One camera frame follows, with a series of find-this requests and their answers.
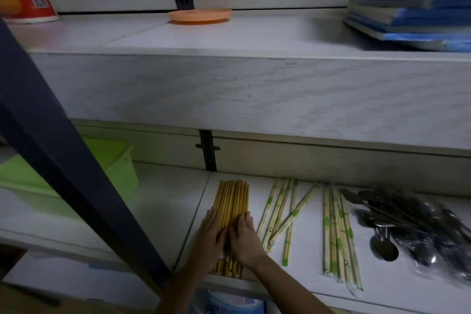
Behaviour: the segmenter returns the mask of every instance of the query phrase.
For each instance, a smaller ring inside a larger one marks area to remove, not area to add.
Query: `orange plastic lid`
[[[232,16],[231,9],[194,9],[194,10],[179,10],[169,13],[169,19],[177,22],[204,22],[204,21],[218,21],[227,20]]]

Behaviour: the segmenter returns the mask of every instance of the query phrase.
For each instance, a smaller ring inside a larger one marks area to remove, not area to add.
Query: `pile of spoons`
[[[420,265],[440,265],[456,278],[471,281],[471,230],[450,209],[399,190],[340,192],[347,201],[370,210],[362,214],[362,221],[375,230],[370,246],[377,257],[397,259],[392,236]]]

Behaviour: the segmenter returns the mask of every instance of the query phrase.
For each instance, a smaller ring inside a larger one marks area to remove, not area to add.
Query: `stack of blue packages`
[[[348,0],[344,22],[380,40],[471,52],[471,0]]]

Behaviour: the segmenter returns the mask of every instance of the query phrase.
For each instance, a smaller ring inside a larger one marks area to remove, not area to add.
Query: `green container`
[[[139,183],[129,154],[131,146],[113,140],[94,138],[83,140],[121,198],[127,201]],[[20,155],[14,156],[0,166],[0,186],[10,189],[17,198],[39,212],[78,217]]]

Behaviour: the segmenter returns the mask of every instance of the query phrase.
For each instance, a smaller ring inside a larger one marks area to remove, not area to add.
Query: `person's right hand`
[[[254,271],[257,264],[268,257],[255,232],[253,217],[250,216],[250,212],[239,216],[237,232],[231,227],[229,229],[229,238],[231,240],[232,251],[237,261],[251,271]]]

